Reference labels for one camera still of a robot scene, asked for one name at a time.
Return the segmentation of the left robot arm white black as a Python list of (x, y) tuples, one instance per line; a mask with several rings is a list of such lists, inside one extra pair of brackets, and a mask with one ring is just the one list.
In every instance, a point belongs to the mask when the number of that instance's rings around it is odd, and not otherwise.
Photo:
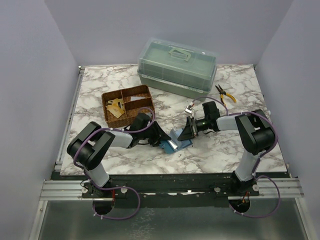
[(153, 147), (162, 141), (170, 141), (159, 124), (147, 113), (138, 113), (129, 129), (102, 128), (91, 121), (69, 143), (67, 154), (73, 163), (81, 168), (95, 183), (93, 191), (101, 198), (107, 197), (111, 191), (110, 176), (105, 171), (102, 160), (111, 147), (130, 149), (146, 140)]

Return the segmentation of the blue leather card holder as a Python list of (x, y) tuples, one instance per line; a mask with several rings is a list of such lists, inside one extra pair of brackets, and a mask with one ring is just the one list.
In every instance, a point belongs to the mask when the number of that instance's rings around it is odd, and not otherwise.
[(178, 137), (182, 132), (182, 128), (172, 129), (168, 134), (171, 140), (162, 140), (159, 144), (159, 147), (163, 149), (166, 154), (173, 154), (191, 146), (193, 142), (190, 139), (183, 141), (178, 140)]

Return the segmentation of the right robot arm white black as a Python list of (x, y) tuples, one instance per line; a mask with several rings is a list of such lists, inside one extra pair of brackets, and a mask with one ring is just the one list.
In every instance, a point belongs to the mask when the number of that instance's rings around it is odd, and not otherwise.
[(177, 139), (191, 140), (205, 130), (238, 131), (244, 152), (230, 177), (230, 191), (241, 196), (254, 184), (261, 158), (275, 147), (278, 135), (261, 109), (221, 116), (214, 101), (203, 103), (202, 108), (204, 118), (187, 117), (186, 125)]

